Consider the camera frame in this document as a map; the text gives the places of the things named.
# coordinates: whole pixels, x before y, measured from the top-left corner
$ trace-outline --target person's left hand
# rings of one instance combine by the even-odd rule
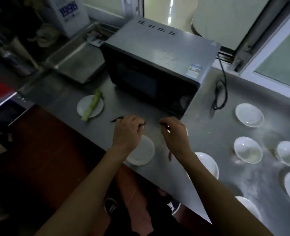
[[[117,119],[112,147],[122,156],[124,161],[137,147],[142,136],[144,120],[135,115],[127,115],[123,119]]]

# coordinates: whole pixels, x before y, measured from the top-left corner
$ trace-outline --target microwave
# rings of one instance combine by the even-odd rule
[[[181,117],[220,47],[206,38],[135,17],[100,48],[114,84]]]

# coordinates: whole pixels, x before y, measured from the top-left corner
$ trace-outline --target green vegetable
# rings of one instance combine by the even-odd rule
[[[92,98],[91,104],[90,106],[87,108],[87,110],[84,113],[84,116],[82,117],[83,121],[87,121],[89,116],[91,115],[92,111],[94,110],[94,108],[97,106],[99,99],[102,97],[102,92],[100,91],[100,89],[97,89],[95,92],[94,97]]]

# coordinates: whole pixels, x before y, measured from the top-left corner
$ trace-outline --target stainless steel countertop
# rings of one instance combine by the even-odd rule
[[[227,105],[212,113],[210,106],[218,77],[222,77],[221,71],[211,69],[206,84],[181,120],[188,129],[191,148],[214,158],[219,167],[219,181],[236,196],[250,199],[258,207],[264,225],[274,235],[290,236],[290,198],[283,187],[284,175],[290,167],[273,156],[279,141],[290,141],[290,99],[228,75]],[[100,115],[86,123],[80,120],[76,105],[84,96],[93,94],[96,87],[103,92],[105,106]],[[141,116],[147,122],[143,134],[154,142],[155,156],[141,167],[125,164],[210,221],[183,167],[174,157],[168,161],[169,151],[158,120],[169,114],[117,88],[107,71],[85,85],[50,72],[20,92],[104,150],[112,144],[114,123],[110,123],[111,120],[126,114]],[[263,126],[253,129],[240,123],[234,114],[240,103],[251,103],[260,108],[265,115]],[[234,155],[233,143],[240,136],[253,138],[261,145],[264,153],[261,162],[245,163]]]

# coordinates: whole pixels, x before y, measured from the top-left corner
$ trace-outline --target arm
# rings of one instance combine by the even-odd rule
[[[36,236],[86,236],[116,171],[138,145],[144,123],[136,116],[116,122],[113,144],[100,163],[39,229]]]
[[[272,235],[200,162],[191,151],[185,126],[176,118],[159,121],[167,147],[183,165],[212,224],[222,235]]]

